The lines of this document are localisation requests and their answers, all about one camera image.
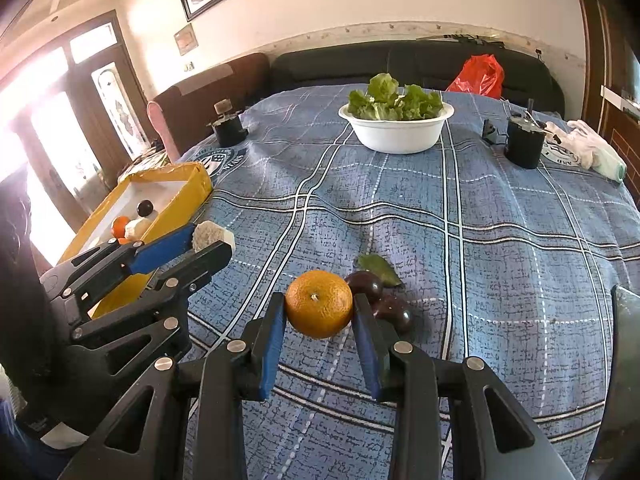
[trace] green leafy vegetable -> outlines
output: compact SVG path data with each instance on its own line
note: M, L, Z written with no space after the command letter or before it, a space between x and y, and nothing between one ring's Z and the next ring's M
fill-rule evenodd
M402 285L394 268L378 254L361 254L358 256L357 264L362 270L373 272L384 286Z
M348 111L354 117L369 121L418 121L436 118L442 110L437 92L425 92L418 85L404 87L398 95L398 81L390 74L373 77L367 95L361 90L349 94Z

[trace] orange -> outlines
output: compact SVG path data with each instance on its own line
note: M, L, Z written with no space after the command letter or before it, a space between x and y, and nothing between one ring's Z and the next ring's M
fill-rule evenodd
M340 276L310 270L289 285L285 309L293 328L322 339L337 334L350 322L353 296Z
M116 238L124 238L124 228L129 223L129 218L126 216L118 216L111 224L111 234Z

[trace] lettuce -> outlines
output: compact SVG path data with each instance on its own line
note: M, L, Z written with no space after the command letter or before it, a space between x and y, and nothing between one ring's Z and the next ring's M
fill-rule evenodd
M425 92L418 85L404 87L398 95L398 81L381 73L369 82L367 95L361 90L349 94L348 111L354 117L370 121L418 121L436 118L442 110L437 92Z

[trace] dark round fruit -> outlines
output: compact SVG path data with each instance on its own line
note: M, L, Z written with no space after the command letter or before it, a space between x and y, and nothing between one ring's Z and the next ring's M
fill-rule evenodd
M382 298L382 282L373 272L358 270L344 279L352 294L366 294L369 304Z
M154 211L154 205L151 200L142 200L138 204L138 214L142 217L149 216Z
M382 299L371 307L373 317L388 321L399 334L409 332L414 326L411 305L391 294L383 294Z

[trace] blue gripper pad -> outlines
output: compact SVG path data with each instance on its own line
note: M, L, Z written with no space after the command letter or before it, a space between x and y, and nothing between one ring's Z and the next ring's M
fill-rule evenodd
M256 351L262 355L262 375L258 393L260 399L258 400L266 400L275 384L286 326L284 295L275 292L271 295L269 306L262 318L260 332L252 351L254 355Z
M191 249L194 224L187 224L145 244L136 251L129 264L132 274L148 274Z
M382 392L382 382L380 380L380 371L382 370L381 352L382 356L387 355L387 359L388 352L384 348L381 349L374 341L374 339L379 339L376 336L380 334L380 330L376 324L376 319L371 313L367 297L364 294L357 294L354 296L353 303L351 325L353 326L353 335L356 339L356 348L360 358L360 368L362 369L367 389L371 392L371 397L377 400Z

